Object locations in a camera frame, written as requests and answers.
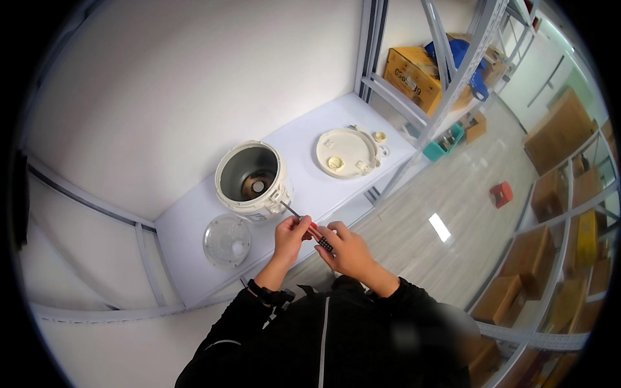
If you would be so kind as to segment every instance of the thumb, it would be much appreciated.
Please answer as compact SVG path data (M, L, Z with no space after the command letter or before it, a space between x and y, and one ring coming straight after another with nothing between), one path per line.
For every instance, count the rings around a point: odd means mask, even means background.
M325 248L321 245L316 245L315 250L319 253L319 256L324 259L328 267L332 268L332 264L334 263L334 255L325 250Z
M293 230L293 234L296 236L296 238L302 239L302 237L304 236L304 234L306 233L310 225L311 225L311 217L309 215L303 216L302 219L300 220L300 223Z

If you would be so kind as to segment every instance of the blue bag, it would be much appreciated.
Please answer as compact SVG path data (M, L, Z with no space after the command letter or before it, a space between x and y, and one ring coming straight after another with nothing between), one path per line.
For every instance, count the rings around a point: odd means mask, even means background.
M464 60L466 52L468 51L468 47L470 47L470 43L463 39L453 39L448 42L448 46L451 48L451 52L453 54L455 68L460 68L461 62ZM433 60L438 63L438 59L435 57L435 47L433 46L433 41L425 46L425 50L433 58ZM474 98L479 101L485 101L489 97L489 93L487 92L487 86L483 83L483 75L480 70L485 70L485 63L483 61L481 61L479 66L477 66L474 70L474 74L470 77L468 85L472 88L472 95Z

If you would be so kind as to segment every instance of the white door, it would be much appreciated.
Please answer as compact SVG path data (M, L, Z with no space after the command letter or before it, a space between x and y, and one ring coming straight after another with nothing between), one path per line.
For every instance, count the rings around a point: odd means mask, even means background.
M548 102L574 68L570 53L569 43L543 20L522 63L500 93L527 132L548 113Z

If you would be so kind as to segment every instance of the wrist strap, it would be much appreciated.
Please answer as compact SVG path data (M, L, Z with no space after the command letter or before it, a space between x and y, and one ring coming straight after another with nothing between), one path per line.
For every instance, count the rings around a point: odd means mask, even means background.
M248 281L248 289L253 292L261 303L273 305L274 292L265 287L259 287L254 279Z

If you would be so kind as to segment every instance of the red stool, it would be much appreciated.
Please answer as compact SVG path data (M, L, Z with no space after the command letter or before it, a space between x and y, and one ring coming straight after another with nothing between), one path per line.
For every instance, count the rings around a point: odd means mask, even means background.
M489 193L492 194L496 198L496 208L500 209L502 206L506 205L513 199L513 191L511 191L511 186L509 183L503 182L489 190Z

